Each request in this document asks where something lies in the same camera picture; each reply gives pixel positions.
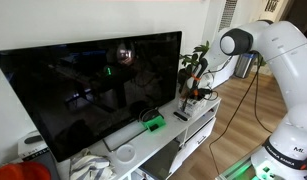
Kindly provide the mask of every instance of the white tv stand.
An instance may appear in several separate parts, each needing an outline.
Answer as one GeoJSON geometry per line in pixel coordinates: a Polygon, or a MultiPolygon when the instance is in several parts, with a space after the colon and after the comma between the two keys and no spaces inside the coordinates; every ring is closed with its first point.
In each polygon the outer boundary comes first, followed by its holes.
{"type": "MultiPolygon", "coordinates": [[[[148,174],[154,179],[168,179],[181,165],[182,162],[211,134],[215,123],[215,115],[221,99],[208,101],[200,113],[188,122],[182,122],[173,116],[178,105],[178,99],[173,100],[159,109],[164,116],[166,125],[153,132],[149,130],[137,135],[127,144],[134,147],[135,157],[129,162],[122,162],[116,156],[116,151],[109,152],[103,141],[89,147],[96,155],[107,156],[115,167],[114,179],[141,180],[139,171],[148,174]]],[[[133,123],[140,129],[140,123],[133,123]]],[[[117,132],[117,137],[124,135],[117,132]]],[[[69,163],[58,165],[59,174],[66,179],[69,163]]]]}

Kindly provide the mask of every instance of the cloth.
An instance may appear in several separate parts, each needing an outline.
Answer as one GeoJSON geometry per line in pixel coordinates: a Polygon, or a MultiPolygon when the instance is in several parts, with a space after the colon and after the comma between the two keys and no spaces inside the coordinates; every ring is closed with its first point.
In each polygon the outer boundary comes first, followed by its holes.
{"type": "Polygon", "coordinates": [[[115,177],[106,157],[92,155],[88,149],[71,160],[70,180],[110,180],[115,177]]]}

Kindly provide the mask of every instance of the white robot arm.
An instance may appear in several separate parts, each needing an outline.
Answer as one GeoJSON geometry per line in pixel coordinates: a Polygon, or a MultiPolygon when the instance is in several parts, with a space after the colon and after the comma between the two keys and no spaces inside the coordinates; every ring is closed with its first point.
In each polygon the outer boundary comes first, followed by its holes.
{"type": "MultiPolygon", "coordinates": [[[[219,33],[205,55],[208,67],[204,72],[223,64],[228,56],[249,51],[263,56],[279,84],[288,110],[263,147],[251,156],[256,175],[263,180],[306,180],[307,39],[285,21],[274,24],[257,21],[226,29],[219,33]]],[[[192,78],[188,81],[189,87],[192,81],[192,78]]]]}

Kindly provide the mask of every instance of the electronic device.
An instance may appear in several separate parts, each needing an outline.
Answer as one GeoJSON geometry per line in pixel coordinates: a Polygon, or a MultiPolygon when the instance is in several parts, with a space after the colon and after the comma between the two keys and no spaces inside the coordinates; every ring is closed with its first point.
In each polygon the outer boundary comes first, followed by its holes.
{"type": "Polygon", "coordinates": [[[173,112],[173,114],[178,120],[185,121],[185,122],[190,120],[190,116],[180,110],[173,112]]]}
{"type": "Polygon", "coordinates": [[[63,161],[175,98],[181,35],[0,50],[0,69],[63,161]]]}
{"type": "Polygon", "coordinates": [[[191,90],[203,88],[205,74],[232,55],[257,51],[274,74],[288,113],[251,155],[261,180],[307,180],[307,39],[291,23],[257,21],[219,32],[195,73],[187,81],[191,90]]]}

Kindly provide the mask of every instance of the television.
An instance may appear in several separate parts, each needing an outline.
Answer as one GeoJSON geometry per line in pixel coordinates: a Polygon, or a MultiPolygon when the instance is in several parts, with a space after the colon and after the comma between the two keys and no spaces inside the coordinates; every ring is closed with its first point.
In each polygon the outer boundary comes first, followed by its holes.
{"type": "Polygon", "coordinates": [[[175,98],[181,32],[0,50],[0,69],[61,162],[175,98]]]}

